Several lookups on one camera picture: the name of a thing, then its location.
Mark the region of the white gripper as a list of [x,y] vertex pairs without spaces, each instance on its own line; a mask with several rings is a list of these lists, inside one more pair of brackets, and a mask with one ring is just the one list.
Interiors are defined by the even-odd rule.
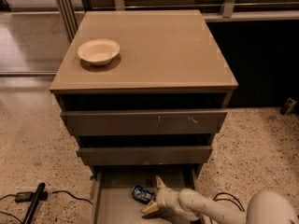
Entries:
[[144,209],[141,210],[141,213],[148,215],[154,213],[160,208],[172,209],[174,211],[179,210],[180,204],[178,200],[179,192],[166,187],[166,184],[163,180],[156,175],[156,186],[158,189],[156,195],[156,202],[150,201]]

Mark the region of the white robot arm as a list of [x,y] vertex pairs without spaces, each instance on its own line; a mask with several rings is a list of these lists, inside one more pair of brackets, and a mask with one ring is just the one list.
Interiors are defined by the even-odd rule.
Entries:
[[299,218],[288,200],[270,190],[257,192],[246,211],[232,209],[212,201],[193,189],[176,191],[156,176],[158,192],[142,210],[145,215],[160,209],[171,209],[189,221],[201,215],[210,217],[218,224],[299,224]]

